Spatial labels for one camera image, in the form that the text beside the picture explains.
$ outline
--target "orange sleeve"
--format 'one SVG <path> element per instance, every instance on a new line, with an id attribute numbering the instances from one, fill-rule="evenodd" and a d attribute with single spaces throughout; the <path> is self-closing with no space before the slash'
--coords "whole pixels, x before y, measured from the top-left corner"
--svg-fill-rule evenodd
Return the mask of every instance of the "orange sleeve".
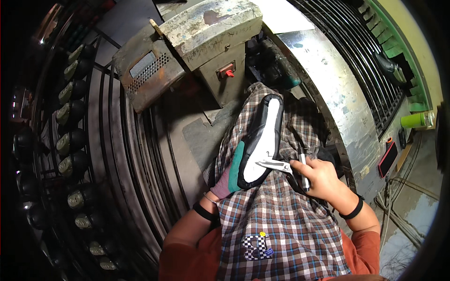
<path id="1" fill-rule="evenodd" d="M 369 274 L 380 271 L 380 235 L 374 231 L 361 233 L 351 238 L 359 260 L 367 267 Z"/>
<path id="2" fill-rule="evenodd" d="M 374 231 L 361 233 L 350 240 L 341 230 L 342 248 L 345 260 L 352 274 L 379 274 L 380 271 L 380 235 Z M 326 277 L 328 281 L 335 277 Z"/>
<path id="3" fill-rule="evenodd" d="M 221 250 L 221 229 L 208 233 L 193 248 L 170 244 L 159 256 L 159 280 L 216 280 Z"/>

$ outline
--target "phone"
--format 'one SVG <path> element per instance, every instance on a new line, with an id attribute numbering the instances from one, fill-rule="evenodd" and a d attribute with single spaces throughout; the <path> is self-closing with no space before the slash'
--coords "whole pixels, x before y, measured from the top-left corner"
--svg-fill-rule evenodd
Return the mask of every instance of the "phone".
<path id="1" fill-rule="evenodd" d="M 378 164 L 378 171 L 380 172 L 380 176 L 382 178 L 386 177 L 389 169 L 392 167 L 395 159 L 397 158 L 398 151 L 395 142 L 392 142 L 391 146 L 386 150 L 383 158 Z"/>

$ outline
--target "work glove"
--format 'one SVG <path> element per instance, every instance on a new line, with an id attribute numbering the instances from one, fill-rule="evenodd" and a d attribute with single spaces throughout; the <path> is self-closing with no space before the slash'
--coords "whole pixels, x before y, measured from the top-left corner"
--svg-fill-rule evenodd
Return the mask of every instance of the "work glove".
<path id="1" fill-rule="evenodd" d="M 225 169 L 216 185 L 211 188 L 211 192 L 220 200 L 229 197 L 229 195 L 235 191 L 241 190 L 241 188 L 238 187 L 238 172 L 243 152 L 244 142 L 240 141 L 234 151 L 231 164 Z"/>

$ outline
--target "green plastic cup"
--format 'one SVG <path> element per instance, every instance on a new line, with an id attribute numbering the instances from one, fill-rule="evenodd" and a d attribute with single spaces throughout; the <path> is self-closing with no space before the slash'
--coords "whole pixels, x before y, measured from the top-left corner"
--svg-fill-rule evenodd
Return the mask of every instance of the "green plastic cup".
<path id="1" fill-rule="evenodd" d="M 400 123 L 403 128 L 429 127 L 433 126 L 433 118 L 433 112 L 421 112 L 403 116 L 400 119 Z"/>

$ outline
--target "red button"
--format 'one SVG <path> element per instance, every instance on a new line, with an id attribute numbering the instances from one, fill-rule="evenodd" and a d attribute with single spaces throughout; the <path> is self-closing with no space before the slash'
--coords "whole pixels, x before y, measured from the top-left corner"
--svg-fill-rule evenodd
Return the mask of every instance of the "red button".
<path id="1" fill-rule="evenodd" d="M 231 69 L 227 70 L 225 73 L 227 74 L 228 77 L 234 77 L 233 71 Z"/>

